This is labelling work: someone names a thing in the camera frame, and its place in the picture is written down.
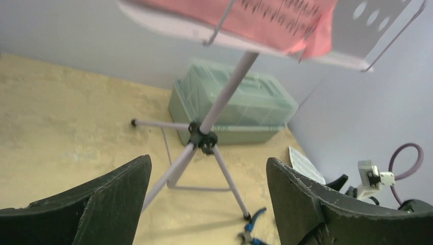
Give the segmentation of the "white sheet music page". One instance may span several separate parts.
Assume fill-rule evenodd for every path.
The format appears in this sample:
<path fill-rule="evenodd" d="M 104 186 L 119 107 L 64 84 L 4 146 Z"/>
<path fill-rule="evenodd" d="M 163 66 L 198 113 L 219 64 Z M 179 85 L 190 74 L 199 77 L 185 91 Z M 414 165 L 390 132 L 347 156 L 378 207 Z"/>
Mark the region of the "white sheet music page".
<path fill-rule="evenodd" d="M 288 154 L 292 168 L 300 174 L 315 180 L 316 182 L 325 185 L 326 180 L 323 175 L 317 170 L 317 168 L 311 163 L 311 161 L 305 157 L 300 151 L 289 146 Z"/>

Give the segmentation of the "white perforated music stand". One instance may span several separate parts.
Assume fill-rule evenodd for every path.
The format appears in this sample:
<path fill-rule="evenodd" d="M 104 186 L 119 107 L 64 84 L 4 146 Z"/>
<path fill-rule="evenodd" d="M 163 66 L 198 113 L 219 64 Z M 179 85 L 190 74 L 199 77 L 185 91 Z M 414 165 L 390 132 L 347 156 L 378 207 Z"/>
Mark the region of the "white perforated music stand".
<path fill-rule="evenodd" d="M 336 1 L 332 20 L 332 48 L 326 55 L 309 58 L 316 62 L 351 68 L 360 71 L 370 71 L 373 63 L 366 61 L 366 56 L 376 45 L 395 19 L 404 11 L 408 1 Z M 222 22 L 215 27 L 191 20 L 186 17 L 146 7 L 138 1 L 118 1 L 119 8 L 129 18 L 141 26 L 184 39 L 195 40 L 203 46 L 226 46 L 243 50 L 244 54 L 234 68 L 227 84 L 222 88 L 212 107 L 202 122 L 192 121 L 189 124 L 179 122 L 156 122 L 133 119 L 132 126 L 155 126 L 161 129 L 172 128 L 186 130 L 189 139 L 181 155 L 170 162 L 170 167 L 153 188 L 147 193 L 143 208 L 147 208 L 152 200 L 165 186 L 179 189 L 177 184 L 186 167 L 198 150 L 215 157 L 228 183 L 227 190 L 232 192 L 239 207 L 246 217 L 250 212 L 236 188 L 227 166 L 218 149 L 218 137 L 212 131 L 218 117 L 226 107 L 243 78 L 249 73 L 251 66 L 261 53 L 274 56 L 291 56 L 301 59 L 301 52 L 284 54 L 276 49 L 255 43 L 241 36 L 222 30 Z"/>

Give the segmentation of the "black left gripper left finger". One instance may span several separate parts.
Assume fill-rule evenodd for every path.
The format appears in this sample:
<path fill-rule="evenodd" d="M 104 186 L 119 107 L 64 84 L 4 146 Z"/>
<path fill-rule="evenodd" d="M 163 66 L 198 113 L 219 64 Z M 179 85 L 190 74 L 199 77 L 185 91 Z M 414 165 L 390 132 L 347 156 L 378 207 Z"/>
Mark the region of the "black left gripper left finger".
<path fill-rule="evenodd" d="M 1 210 L 1 244 L 132 244 L 152 162 L 139 156 L 24 208 Z"/>

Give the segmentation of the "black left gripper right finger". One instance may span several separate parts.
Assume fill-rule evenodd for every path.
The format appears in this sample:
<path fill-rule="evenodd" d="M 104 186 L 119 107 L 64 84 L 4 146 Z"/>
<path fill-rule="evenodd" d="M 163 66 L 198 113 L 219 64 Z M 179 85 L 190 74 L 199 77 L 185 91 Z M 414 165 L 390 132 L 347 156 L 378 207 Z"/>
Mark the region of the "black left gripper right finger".
<path fill-rule="evenodd" d="M 432 210 L 407 212 L 354 199 L 279 159 L 266 164 L 281 244 L 432 244 Z"/>

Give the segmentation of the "pink sheet music page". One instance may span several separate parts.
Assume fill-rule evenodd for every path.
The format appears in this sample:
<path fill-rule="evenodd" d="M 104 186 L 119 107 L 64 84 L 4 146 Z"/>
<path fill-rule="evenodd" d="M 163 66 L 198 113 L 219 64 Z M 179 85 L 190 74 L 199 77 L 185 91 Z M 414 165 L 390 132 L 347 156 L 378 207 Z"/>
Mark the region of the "pink sheet music page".
<path fill-rule="evenodd" d="M 138 1 L 276 49 L 301 52 L 301 59 L 326 55 L 332 48 L 336 1 Z"/>

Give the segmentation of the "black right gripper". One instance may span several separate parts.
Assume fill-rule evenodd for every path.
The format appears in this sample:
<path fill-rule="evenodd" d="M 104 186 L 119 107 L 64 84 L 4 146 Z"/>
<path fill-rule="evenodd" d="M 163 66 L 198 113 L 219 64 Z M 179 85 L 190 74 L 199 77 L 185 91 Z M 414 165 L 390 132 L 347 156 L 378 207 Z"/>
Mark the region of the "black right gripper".
<path fill-rule="evenodd" d="M 342 187 L 346 184 L 349 177 L 346 174 L 342 174 L 339 178 L 335 179 L 332 182 L 326 184 L 327 187 L 340 191 Z M 345 192 L 345 195 L 348 195 L 352 198 L 357 199 L 358 189 L 350 186 L 348 190 Z M 411 199 L 404 201 L 398 210 L 406 211 L 406 212 L 426 212 L 432 211 L 432 205 L 418 199 Z"/>

